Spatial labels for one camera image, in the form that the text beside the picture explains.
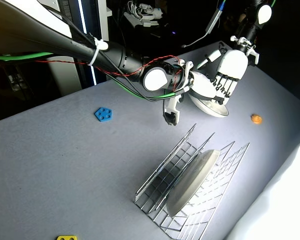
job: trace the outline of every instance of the metal frame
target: metal frame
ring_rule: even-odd
[[[176,216],[171,217],[166,207],[169,192],[187,166],[203,152],[214,136],[213,133],[201,146],[194,147],[188,140],[195,126],[187,132],[135,194],[134,203],[170,238],[176,240],[202,239],[250,145],[247,143],[230,156],[229,152],[235,142],[223,147],[216,164],[199,190]]]

